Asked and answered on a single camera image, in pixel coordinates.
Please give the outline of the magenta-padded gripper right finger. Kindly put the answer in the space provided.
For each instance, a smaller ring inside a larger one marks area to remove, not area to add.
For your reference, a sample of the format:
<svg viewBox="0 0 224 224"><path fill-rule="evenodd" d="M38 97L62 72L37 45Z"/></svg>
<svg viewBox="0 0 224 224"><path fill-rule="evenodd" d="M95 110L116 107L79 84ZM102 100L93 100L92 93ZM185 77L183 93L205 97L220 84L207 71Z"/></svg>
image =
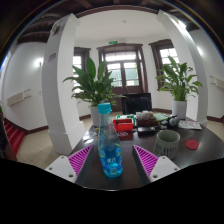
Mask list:
<svg viewBox="0 0 224 224"><path fill-rule="evenodd" d="M158 157L140 146L133 146L133 154L139 164L139 168L143 170L150 182L154 182L180 170L168 157Z"/></svg>

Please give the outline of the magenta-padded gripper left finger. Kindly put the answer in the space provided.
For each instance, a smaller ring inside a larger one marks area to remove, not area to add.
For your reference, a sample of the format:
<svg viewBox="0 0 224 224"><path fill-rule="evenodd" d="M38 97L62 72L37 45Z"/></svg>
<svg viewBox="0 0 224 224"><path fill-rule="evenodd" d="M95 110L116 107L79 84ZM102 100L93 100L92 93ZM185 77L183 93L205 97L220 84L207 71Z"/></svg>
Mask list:
<svg viewBox="0 0 224 224"><path fill-rule="evenodd" d="M69 156L61 155L46 168L46 171L74 183L93 148L94 146L90 145Z"/></svg>

